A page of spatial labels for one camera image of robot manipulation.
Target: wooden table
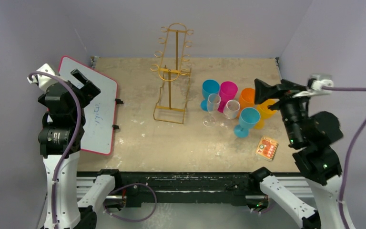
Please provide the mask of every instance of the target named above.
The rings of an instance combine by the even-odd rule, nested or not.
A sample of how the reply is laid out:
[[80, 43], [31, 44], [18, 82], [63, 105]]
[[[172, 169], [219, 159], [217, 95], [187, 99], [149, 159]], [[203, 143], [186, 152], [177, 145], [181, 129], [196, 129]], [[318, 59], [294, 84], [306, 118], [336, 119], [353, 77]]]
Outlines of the wooden table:
[[[203, 59], [192, 58], [185, 67], [192, 68], [184, 124], [153, 119], [153, 109], [162, 80], [150, 70], [159, 59], [99, 58], [95, 69], [115, 79], [120, 87], [119, 98], [124, 104], [117, 109], [113, 153], [108, 156], [82, 152], [79, 171], [118, 168], [121, 171], [184, 171], [184, 172], [251, 172], [267, 167], [274, 172], [297, 172], [292, 158], [293, 149], [279, 112], [265, 122], [262, 130], [251, 129], [247, 138], [237, 138], [232, 129], [219, 125], [206, 127], [202, 119], [207, 114], [200, 108], [203, 100], [202, 83], [215, 79], [219, 83], [233, 81], [240, 92], [254, 87], [254, 79], [268, 84], [280, 81], [275, 59]], [[174, 66], [168, 60], [168, 66]], [[184, 106], [187, 77], [172, 82], [173, 106]], [[163, 101], [167, 102], [167, 84]], [[279, 147], [272, 162], [259, 159], [255, 149], [265, 135], [276, 139]]]

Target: pink cup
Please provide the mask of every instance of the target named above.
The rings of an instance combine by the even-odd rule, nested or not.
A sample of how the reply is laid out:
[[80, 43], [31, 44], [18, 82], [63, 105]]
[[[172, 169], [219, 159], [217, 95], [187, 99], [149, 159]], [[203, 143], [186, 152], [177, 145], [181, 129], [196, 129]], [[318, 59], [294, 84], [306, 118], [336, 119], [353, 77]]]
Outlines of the pink cup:
[[224, 112], [224, 106], [225, 104], [231, 100], [234, 99], [236, 96], [236, 93], [238, 92], [238, 86], [231, 81], [225, 81], [221, 84], [220, 87], [220, 97], [221, 97], [221, 103], [218, 108], [219, 112]]

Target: gray wall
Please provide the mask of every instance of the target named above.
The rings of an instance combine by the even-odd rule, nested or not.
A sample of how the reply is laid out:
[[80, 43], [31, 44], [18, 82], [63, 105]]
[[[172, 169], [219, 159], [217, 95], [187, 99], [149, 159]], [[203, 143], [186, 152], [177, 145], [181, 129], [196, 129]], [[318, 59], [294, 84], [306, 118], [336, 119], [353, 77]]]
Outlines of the gray wall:
[[64, 0], [90, 55], [153, 57], [161, 26], [194, 29], [192, 56], [274, 58], [312, 0]]
[[0, 0], [0, 229], [34, 229], [47, 192], [37, 134], [42, 93], [26, 77], [88, 56], [56, 0]]
[[[284, 78], [306, 83], [310, 73], [330, 73], [335, 86], [366, 87], [366, 0], [315, 0], [285, 49]], [[345, 134], [334, 149], [344, 161], [352, 135], [366, 117], [366, 93], [335, 92], [313, 98], [311, 112], [337, 115]], [[366, 228], [366, 129], [352, 156], [346, 200], [356, 228]]]

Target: orange cup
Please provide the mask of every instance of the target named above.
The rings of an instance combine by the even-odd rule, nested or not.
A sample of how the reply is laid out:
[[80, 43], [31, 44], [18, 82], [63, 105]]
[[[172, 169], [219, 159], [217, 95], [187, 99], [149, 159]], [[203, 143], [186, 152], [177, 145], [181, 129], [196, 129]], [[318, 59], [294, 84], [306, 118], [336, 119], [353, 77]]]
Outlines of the orange cup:
[[264, 127], [264, 120], [270, 118], [277, 112], [268, 108], [268, 106], [273, 104], [275, 104], [275, 101], [268, 99], [256, 107], [256, 110], [260, 113], [260, 121], [254, 126], [255, 129], [262, 129]]
[[239, 97], [239, 104], [241, 105], [241, 110], [239, 111], [237, 117], [240, 116], [240, 113], [244, 108], [254, 106], [254, 93], [255, 90], [250, 87], [242, 90], [241, 97]]

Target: blue cup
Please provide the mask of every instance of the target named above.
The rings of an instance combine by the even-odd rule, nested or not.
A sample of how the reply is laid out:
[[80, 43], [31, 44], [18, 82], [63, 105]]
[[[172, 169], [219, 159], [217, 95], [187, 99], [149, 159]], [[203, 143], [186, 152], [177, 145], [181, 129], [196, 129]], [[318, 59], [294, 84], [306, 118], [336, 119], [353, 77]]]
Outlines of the blue cup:
[[211, 94], [218, 94], [220, 92], [220, 84], [215, 80], [206, 80], [203, 83], [203, 97], [201, 102], [201, 109], [207, 111], [207, 99]]
[[249, 129], [253, 128], [260, 121], [260, 113], [253, 107], [242, 110], [239, 116], [239, 125], [235, 126], [234, 133], [237, 137], [247, 137]]

